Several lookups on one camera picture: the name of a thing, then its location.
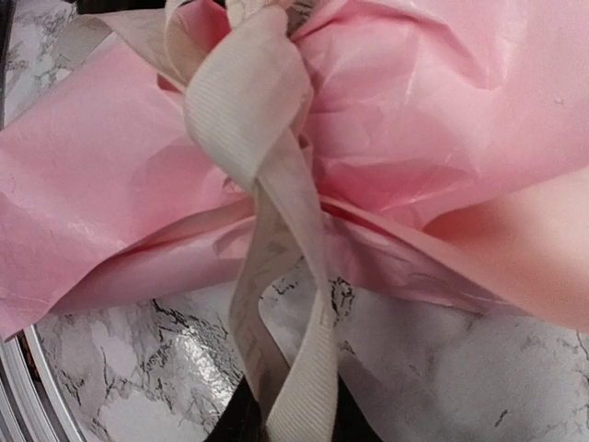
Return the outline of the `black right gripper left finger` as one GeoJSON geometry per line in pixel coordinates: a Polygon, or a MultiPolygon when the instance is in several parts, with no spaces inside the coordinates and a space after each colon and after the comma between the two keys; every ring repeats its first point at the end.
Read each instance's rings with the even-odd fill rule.
{"type": "Polygon", "coordinates": [[[268,440],[262,428],[260,407],[245,379],[239,382],[215,426],[215,440],[219,442],[268,440]]]}

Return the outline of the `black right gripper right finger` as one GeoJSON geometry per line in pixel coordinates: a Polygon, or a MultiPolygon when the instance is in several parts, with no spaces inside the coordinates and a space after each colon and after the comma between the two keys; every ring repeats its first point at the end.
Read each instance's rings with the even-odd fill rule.
{"type": "Polygon", "coordinates": [[[338,378],[338,403],[332,442],[382,442],[367,422],[342,377],[338,378]]]}

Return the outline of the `pink wrapping paper sheet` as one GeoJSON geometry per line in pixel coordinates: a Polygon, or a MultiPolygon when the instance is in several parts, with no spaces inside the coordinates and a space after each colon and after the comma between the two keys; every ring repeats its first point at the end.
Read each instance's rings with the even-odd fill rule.
{"type": "Polygon", "coordinates": [[[211,1],[117,41],[1,133],[1,335],[234,279],[258,143],[298,140],[329,269],[588,327],[584,1],[211,1]]]}

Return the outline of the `cream printed ribbon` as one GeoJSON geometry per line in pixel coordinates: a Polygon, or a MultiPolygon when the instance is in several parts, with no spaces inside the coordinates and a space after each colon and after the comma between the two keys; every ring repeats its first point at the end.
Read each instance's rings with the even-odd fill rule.
{"type": "Polygon", "coordinates": [[[338,356],[323,220],[302,135],[313,90],[287,34],[284,1],[230,1],[229,33],[213,48],[192,38],[177,1],[162,11],[102,16],[184,95],[191,140],[256,206],[256,226],[229,313],[231,332],[270,441],[329,441],[338,356]],[[293,362],[260,318],[262,292],[304,258],[316,293],[293,362]]]}

